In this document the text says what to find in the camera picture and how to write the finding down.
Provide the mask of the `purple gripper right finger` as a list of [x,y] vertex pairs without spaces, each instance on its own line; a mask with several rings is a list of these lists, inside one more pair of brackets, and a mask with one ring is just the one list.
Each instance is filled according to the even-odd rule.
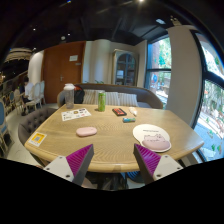
[[145,184],[150,184],[182,169],[182,166],[169,155],[160,156],[138,144],[134,145],[133,154]]

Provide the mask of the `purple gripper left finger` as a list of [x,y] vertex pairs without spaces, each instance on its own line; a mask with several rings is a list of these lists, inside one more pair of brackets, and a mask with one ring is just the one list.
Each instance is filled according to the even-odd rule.
[[44,170],[81,186],[94,155],[92,144],[68,156],[58,156]]

